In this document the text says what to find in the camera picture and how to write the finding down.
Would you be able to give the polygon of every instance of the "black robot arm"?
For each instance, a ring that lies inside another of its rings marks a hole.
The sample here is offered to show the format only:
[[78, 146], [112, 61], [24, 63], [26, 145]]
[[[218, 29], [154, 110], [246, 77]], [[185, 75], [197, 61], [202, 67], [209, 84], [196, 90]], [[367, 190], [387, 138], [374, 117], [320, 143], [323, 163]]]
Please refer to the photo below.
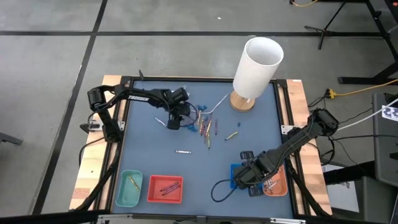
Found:
[[326, 109], [315, 109], [308, 117], [308, 124], [303, 128], [292, 129], [288, 133], [291, 138], [278, 148], [262, 151], [256, 157], [251, 157], [250, 151], [241, 152], [241, 158], [247, 161], [234, 169], [233, 180], [240, 189], [264, 182], [277, 173], [278, 168], [291, 153], [298, 151], [313, 138], [331, 136], [337, 129], [338, 121], [335, 117]]
[[[106, 91], [114, 94], [114, 97], [108, 102], [104, 94]], [[87, 95], [91, 110], [98, 113], [103, 122], [102, 128], [107, 142], [120, 142], [122, 140], [122, 132], [119, 129], [118, 122], [112, 119], [108, 110], [106, 110], [120, 100], [141, 101], [156, 108], [163, 108], [169, 113], [167, 128], [173, 130], [180, 128], [181, 115], [189, 116], [190, 114], [190, 103], [186, 102], [188, 94], [183, 88], [175, 91], [168, 89], [140, 90], [122, 85], [102, 85], [91, 89]]]

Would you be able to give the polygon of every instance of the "teal bin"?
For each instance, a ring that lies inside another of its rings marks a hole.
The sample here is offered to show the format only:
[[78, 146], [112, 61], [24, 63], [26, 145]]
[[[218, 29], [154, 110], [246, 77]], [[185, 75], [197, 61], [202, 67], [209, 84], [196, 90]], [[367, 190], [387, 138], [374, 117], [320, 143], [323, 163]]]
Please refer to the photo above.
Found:
[[[136, 186], [131, 182], [129, 175], [134, 179]], [[121, 173], [122, 182], [119, 188], [118, 197], [116, 198], [116, 205], [120, 207], [132, 208], [138, 204], [139, 196], [142, 187], [142, 173], [138, 170], [124, 170]]]

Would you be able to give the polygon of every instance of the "black floor line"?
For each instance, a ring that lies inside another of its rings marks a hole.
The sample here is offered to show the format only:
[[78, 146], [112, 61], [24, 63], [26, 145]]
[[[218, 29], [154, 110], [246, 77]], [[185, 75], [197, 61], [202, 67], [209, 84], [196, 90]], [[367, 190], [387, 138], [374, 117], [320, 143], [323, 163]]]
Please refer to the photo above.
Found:
[[92, 31], [72, 31], [72, 30], [0, 30], [0, 35], [21, 35], [21, 36], [88, 36]]
[[100, 24], [104, 15], [106, 3], [108, 0], [103, 0], [101, 3], [101, 7], [99, 8], [97, 20], [95, 21], [95, 25], [92, 31], [92, 35], [88, 41], [88, 45], [83, 56], [83, 60], [81, 62], [81, 67], [79, 70], [79, 74], [76, 78], [75, 85], [72, 89], [72, 94], [70, 95], [68, 106], [63, 115], [60, 127], [58, 129], [57, 136], [53, 142], [50, 160], [48, 162], [47, 168], [44, 170], [44, 177], [42, 176], [41, 182], [39, 182], [39, 186], [37, 188], [35, 197], [33, 198], [31, 205], [31, 214], [38, 215], [42, 213], [42, 209], [45, 203], [45, 199], [49, 192], [49, 188], [51, 185], [52, 177], [55, 172], [55, 168], [57, 167], [57, 162], [61, 154], [61, 149], [63, 146], [63, 142], [65, 141], [65, 137], [67, 135], [68, 127], [70, 124], [70, 120], [72, 118], [73, 110], [75, 109], [76, 100], [79, 95], [79, 91], [81, 88], [81, 84], [83, 83], [83, 78], [86, 73], [88, 61], [90, 60], [91, 52], [93, 51], [94, 43], [95, 43], [95, 33], [98, 32], [100, 28]]
[[[320, 32], [256, 32], [256, 31], [99, 31], [98, 36], [261, 36], [320, 37]], [[333, 32], [333, 37], [381, 37], [380, 32]]]

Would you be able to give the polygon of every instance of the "white cable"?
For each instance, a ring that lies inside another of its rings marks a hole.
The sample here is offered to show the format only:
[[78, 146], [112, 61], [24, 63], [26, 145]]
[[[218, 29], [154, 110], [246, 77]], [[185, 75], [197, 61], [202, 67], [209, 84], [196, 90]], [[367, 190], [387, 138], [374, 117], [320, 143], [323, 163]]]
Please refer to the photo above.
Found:
[[[393, 102], [389, 103], [387, 106], [391, 106], [391, 105], [393, 105], [393, 104], [394, 104], [395, 102], [397, 102], [397, 101], [398, 101], [398, 98], [397, 98], [396, 100], [394, 100]], [[354, 126], [355, 124], [358, 124], [358, 123], [360, 123], [360, 122], [362, 122], [362, 121], [364, 121], [364, 120], [366, 120], [366, 119], [369, 119], [369, 118], [373, 117], [374, 115], [380, 113], [382, 110], [383, 110], [383, 107], [382, 107], [381, 109], [379, 109], [378, 111], [376, 111], [375, 113], [370, 114], [369, 116], [365, 117], [364, 119], [361, 119], [361, 120], [359, 120], [359, 121], [357, 121], [357, 122], [355, 122], [355, 123], [349, 124], [349, 125], [347, 125], [347, 126], [341, 127], [341, 128], [339, 128], [339, 129], [337, 129], [337, 131], [340, 131], [340, 130], [343, 130], [343, 129], [345, 129], [345, 128], [349, 128], [349, 127], [351, 127], [351, 126]]]
[[211, 113], [217, 108], [217, 106], [220, 105], [220, 104], [225, 100], [225, 98], [226, 98], [229, 94], [230, 94], [230, 93], [228, 93], [227, 95], [225, 95], [225, 96], [223, 97], [223, 99], [222, 99], [220, 102], [218, 102], [218, 103], [216, 104], [216, 106], [215, 106], [210, 112], [201, 112], [201, 114], [211, 114]]

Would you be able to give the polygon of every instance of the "wooden frame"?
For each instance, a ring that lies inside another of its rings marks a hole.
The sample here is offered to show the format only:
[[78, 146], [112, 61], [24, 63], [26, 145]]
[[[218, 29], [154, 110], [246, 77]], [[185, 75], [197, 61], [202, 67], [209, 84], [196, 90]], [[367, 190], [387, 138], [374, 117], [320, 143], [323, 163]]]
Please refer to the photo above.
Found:
[[[122, 76], [120, 75], [105, 75], [103, 79], [103, 85], [117, 85], [120, 84]], [[307, 101], [305, 99], [304, 89], [301, 80], [286, 80], [287, 89], [289, 92], [290, 107], [294, 119], [295, 126], [305, 126], [307, 118], [309, 116]], [[288, 112], [286, 108], [284, 91], [280, 87], [278, 89], [280, 95], [280, 102], [282, 107], [282, 115], [285, 123], [287, 122]], [[112, 94], [107, 93], [107, 100], [112, 97]], [[125, 100], [121, 102], [118, 118], [121, 119], [125, 107]], [[113, 114], [114, 108], [110, 108], [109, 112]], [[89, 133], [87, 142], [101, 138], [102, 132]], [[114, 152], [117, 144], [111, 146], [111, 156], [109, 160], [113, 160]], [[88, 146], [83, 154], [80, 170], [73, 191], [72, 200], [70, 203], [70, 209], [79, 206], [84, 199], [90, 194], [95, 185], [100, 179], [101, 167], [103, 165], [104, 154], [105, 154], [106, 142], [99, 141], [95, 144]], [[331, 214], [331, 207], [329, 203], [328, 194], [326, 191], [325, 181], [323, 180], [322, 167], [319, 160], [317, 149], [311, 145], [305, 145], [300, 151], [301, 163], [303, 168], [303, 176], [305, 184], [309, 191], [314, 196], [315, 200], [322, 206], [322, 208]], [[105, 208], [105, 201], [108, 196], [109, 181], [104, 186], [102, 191], [101, 201], [99, 202], [99, 209]], [[297, 199], [298, 214], [304, 214], [302, 196], [299, 188], [295, 185], [295, 196]]]

